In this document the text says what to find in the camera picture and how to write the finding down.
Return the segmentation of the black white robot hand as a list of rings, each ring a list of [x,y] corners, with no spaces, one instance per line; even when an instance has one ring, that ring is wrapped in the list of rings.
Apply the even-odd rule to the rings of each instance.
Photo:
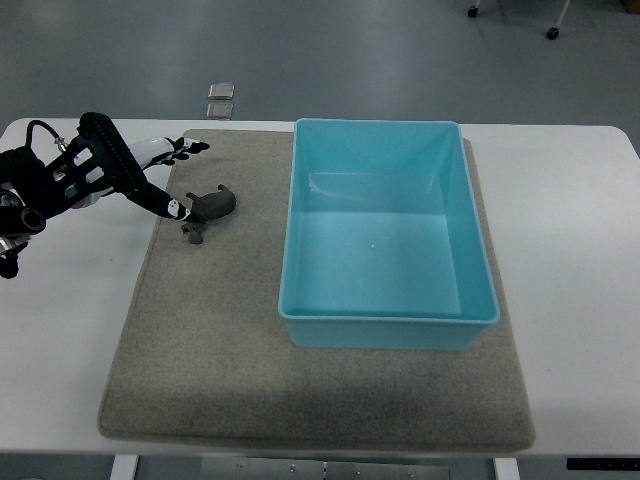
[[[208,148],[204,142],[159,137],[147,144],[139,163],[112,120],[101,113],[80,117],[78,136],[46,167],[51,177],[47,218],[60,215],[93,194],[114,192],[163,218],[191,223],[205,221],[167,192],[150,183],[144,169],[155,163],[184,160]]]

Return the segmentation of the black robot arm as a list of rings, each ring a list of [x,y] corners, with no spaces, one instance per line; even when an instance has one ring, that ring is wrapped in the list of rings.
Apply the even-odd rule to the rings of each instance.
[[[47,131],[60,155],[46,164],[33,148],[34,129]],[[48,123],[28,123],[24,144],[1,153],[1,277],[19,272],[19,255],[29,240],[44,230],[48,219],[64,211],[66,196],[60,182],[67,176],[67,144]]]

